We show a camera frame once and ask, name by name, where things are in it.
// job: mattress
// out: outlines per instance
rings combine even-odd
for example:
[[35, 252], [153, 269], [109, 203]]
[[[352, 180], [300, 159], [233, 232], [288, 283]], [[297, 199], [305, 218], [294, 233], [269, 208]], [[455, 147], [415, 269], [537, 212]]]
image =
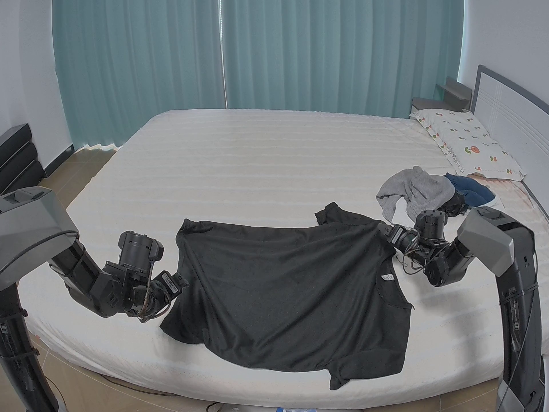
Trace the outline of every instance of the mattress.
[[[452, 172], [414, 120], [262, 110], [162, 113], [142, 127], [76, 197], [68, 212], [99, 265], [116, 260], [121, 232], [165, 246], [157, 272], [177, 270], [175, 234], [185, 217], [253, 226], [309, 227], [330, 202], [381, 219], [375, 193], [401, 169]], [[520, 183], [491, 181], [506, 212], [536, 233], [549, 351], [549, 226]], [[463, 217], [449, 219], [453, 239]], [[27, 325], [67, 360], [148, 388], [192, 398], [269, 407], [362, 409], [408, 402], [497, 377], [503, 342], [494, 276], [478, 260], [442, 288], [423, 274], [396, 274], [414, 305], [400, 374], [329, 390], [326, 370], [283, 373], [223, 361], [202, 344], [165, 335], [162, 319], [103, 319], [75, 303], [47, 265], [19, 285]]]

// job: floral pillow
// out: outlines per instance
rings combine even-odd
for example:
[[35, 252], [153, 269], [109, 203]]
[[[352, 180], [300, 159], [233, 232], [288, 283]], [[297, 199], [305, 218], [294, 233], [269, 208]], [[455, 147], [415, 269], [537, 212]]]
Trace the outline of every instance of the floral pillow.
[[517, 181], [524, 178], [518, 163], [472, 113], [426, 109], [410, 117], [422, 124], [459, 174]]

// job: curtain fold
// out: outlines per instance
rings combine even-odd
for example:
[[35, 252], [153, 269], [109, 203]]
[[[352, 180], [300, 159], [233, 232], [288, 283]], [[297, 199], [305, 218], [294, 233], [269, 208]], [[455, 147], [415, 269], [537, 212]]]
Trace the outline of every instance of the curtain fold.
[[222, 0], [229, 108], [407, 117], [457, 77], [463, 0]]
[[218, 0], [53, 0], [75, 147], [121, 145], [167, 110], [224, 108]]

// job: floor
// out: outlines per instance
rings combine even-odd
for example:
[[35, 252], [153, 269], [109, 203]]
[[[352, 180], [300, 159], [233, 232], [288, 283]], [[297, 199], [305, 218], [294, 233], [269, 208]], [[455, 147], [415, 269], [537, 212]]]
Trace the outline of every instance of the floor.
[[[44, 179], [41, 186], [55, 191], [60, 202], [67, 207], [114, 153], [114, 150], [81, 150], [65, 161], [53, 175]], [[55, 383], [55, 386], [51, 384], [52, 390], [58, 392], [59, 389], [69, 412], [202, 412], [210, 404], [185, 397], [166, 396], [160, 392], [111, 379], [113, 383], [99, 374], [68, 363], [52, 352], [38, 337], [33, 336], [31, 339], [40, 352], [38, 361], [45, 375]], [[489, 412], [495, 410], [497, 385], [497, 380], [491, 380], [416, 402], [372, 408], [367, 411]], [[25, 411], [2, 370], [0, 404], [2, 411], [5, 412]]]

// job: gray headboard frame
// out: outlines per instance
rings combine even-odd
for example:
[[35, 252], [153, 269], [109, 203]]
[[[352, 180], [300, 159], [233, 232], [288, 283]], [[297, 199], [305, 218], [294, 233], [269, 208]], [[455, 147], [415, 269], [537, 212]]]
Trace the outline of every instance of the gray headboard frame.
[[[538, 108], [540, 108], [541, 110], [543, 110], [545, 113], [547, 113], [549, 115], [549, 104], [547, 104], [543, 100], [539, 99], [536, 95], [534, 95], [533, 93], [530, 93], [525, 88], [519, 86], [518, 84], [511, 81], [510, 79], [505, 78], [504, 76], [500, 75], [499, 73], [494, 72], [493, 70], [490, 70], [489, 68], [487, 68], [484, 65], [479, 65], [478, 66], [477, 81], [475, 83], [475, 90], [474, 90], [474, 93], [473, 93], [473, 99], [471, 101], [471, 112], [474, 113], [475, 112], [475, 107], [477, 106], [477, 98], [478, 98], [478, 92], [479, 92], [479, 86], [480, 86], [480, 77], [482, 76], [482, 74], [490, 76], [491, 78], [493, 78], [493, 79], [497, 80], [498, 82], [502, 83], [504, 86], [509, 87], [511, 90], [513, 90], [514, 92], [517, 92], [519, 95], [523, 96], [525, 99], [529, 100], [530, 102], [532, 102], [532, 104], [534, 104], [535, 106], [537, 106]], [[528, 186], [526, 185], [526, 183], [524, 181], [522, 182], [522, 184], [528, 190], [528, 193], [530, 194], [530, 196], [539, 205], [541, 210], [544, 212], [545, 216], [547, 216], [547, 218], [549, 219], [549, 215], [547, 214], [547, 211], [541, 205], [541, 203], [536, 198], [536, 196], [532, 193], [530, 188], [528, 188]]]

